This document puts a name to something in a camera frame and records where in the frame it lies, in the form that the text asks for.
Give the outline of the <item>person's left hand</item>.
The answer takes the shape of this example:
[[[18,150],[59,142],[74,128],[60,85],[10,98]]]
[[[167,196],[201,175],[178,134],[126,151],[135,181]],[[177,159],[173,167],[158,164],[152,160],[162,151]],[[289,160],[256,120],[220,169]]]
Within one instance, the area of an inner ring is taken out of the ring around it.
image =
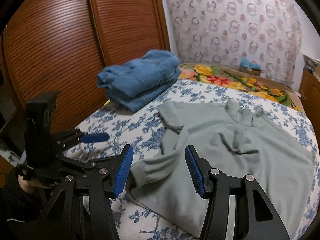
[[[26,193],[33,193],[36,188],[49,189],[50,187],[41,184],[38,179],[25,180],[21,175],[18,175],[18,183],[20,188]]]

